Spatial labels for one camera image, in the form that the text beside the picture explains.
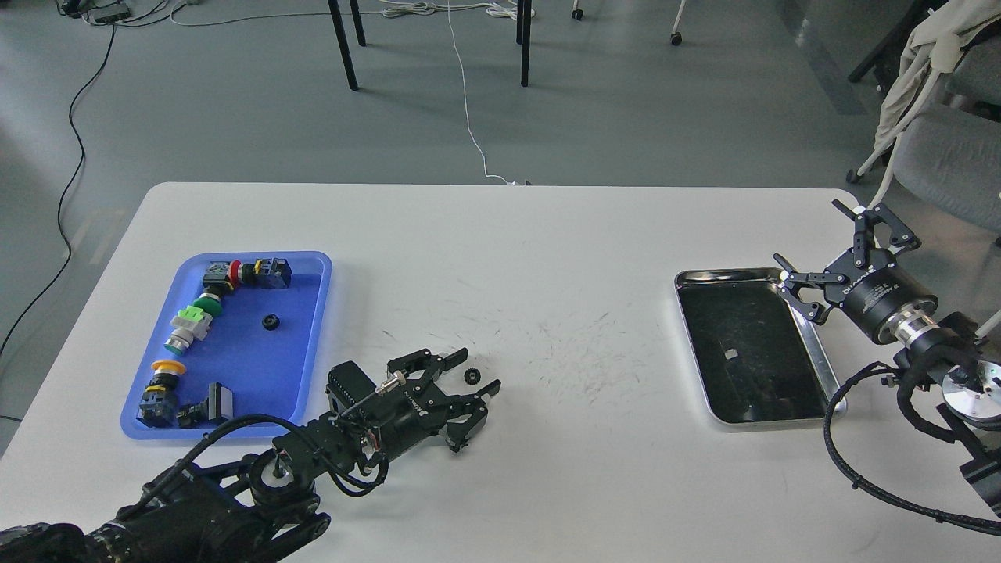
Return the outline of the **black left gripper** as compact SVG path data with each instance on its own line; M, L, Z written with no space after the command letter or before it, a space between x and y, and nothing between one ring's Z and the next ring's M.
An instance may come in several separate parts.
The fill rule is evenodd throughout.
M398 387L383 396L366 400L357 414L362 424L372 428L380 451L396 460L423 439L440 432L450 451L458 453L468 445L489 414L490 399L500 392L500 380L493 380L474 393L447 395L435 380L468 359L468 348L446 357L430 350L416 350L387 363L387 374L406 375L412 387Z

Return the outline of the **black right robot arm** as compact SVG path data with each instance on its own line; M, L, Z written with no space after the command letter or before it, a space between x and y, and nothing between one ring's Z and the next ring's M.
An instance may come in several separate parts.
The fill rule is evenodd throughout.
M874 361L837 388L823 414L823 441L838 470L854 489L936 522L991 536L998 519L981 519L905 500L873 484L841 456L831 423L847 393L866 378L881 378L896 392L897 408L915 430L947 444L961 444L970 460L961 475L977 495L999 512L999 363L983 355L985 328L961 311L935 320L939 299L901 267L901 254L921 239L887 206L848 207L834 200L853 221L852 243L822 271L798 271L776 254L778 295L805 320L825 323L840 311L873 343L898 343L893 364Z

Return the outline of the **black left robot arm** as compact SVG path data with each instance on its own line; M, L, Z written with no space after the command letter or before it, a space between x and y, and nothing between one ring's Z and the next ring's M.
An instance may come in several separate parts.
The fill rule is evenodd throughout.
M2 532L4 562L278 562L321 537L330 516L315 488L328 476L344 495L382 485L389 465L423 439L441 435L451 451L485 423L500 381L447 395L437 384L468 350L446 357L416 350L387 364L373 382L353 361L328 373L328 413L305 425L244 414L219 425L182 459L146 483L141 498L91 533L68 523ZM271 448L203 468L196 458L219 439L255 423L285 435Z

